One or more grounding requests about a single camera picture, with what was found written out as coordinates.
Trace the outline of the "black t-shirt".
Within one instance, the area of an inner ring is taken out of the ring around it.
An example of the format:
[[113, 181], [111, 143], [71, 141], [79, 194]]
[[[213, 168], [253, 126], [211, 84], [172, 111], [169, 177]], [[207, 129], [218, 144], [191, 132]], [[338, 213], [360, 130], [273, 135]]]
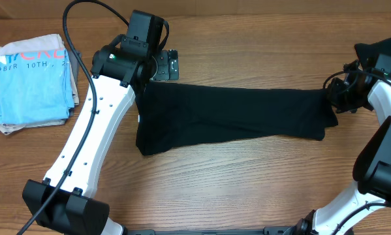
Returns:
[[338, 124], [325, 90], [244, 89], [153, 82], [138, 95], [136, 147], [172, 148], [287, 135], [322, 140]]

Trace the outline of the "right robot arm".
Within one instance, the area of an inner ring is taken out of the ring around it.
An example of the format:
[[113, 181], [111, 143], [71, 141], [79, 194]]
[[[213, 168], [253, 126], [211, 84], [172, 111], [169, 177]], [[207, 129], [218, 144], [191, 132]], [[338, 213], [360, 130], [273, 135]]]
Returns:
[[391, 56], [347, 73], [347, 95], [365, 94], [379, 129], [356, 159], [352, 183], [323, 208], [311, 211], [285, 234], [352, 234], [371, 213], [391, 208]]

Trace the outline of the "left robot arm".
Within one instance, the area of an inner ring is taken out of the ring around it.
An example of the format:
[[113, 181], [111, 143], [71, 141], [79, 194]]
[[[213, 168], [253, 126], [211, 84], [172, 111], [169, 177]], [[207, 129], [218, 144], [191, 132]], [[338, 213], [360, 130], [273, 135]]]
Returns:
[[101, 168], [116, 130], [136, 95], [156, 76], [178, 69], [164, 49], [166, 20], [134, 10], [124, 35], [93, 56], [82, 111], [60, 156], [41, 182], [28, 180], [22, 193], [36, 223], [62, 234], [126, 234], [94, 199]]

